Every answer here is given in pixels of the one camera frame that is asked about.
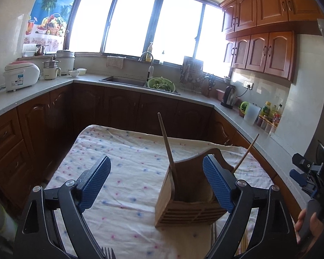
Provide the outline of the person's right hand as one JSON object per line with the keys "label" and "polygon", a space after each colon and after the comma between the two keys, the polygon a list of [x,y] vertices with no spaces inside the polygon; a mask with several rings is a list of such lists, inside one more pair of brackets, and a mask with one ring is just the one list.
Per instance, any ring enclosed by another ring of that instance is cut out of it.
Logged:
{"label": "person's right hand", "polygon": [[298,216],[296,224],[294,225],[295,235],[298,244],[302,242],[300,231],[304,226],[306,231],[311,233],[312,241],[310,245],[314,244],[318,240],[318,238],[322,234],[322,231],[324,230],[324,223],[317,218],[316,212],[310,215],[308,211],[308,208],[303,209]]}

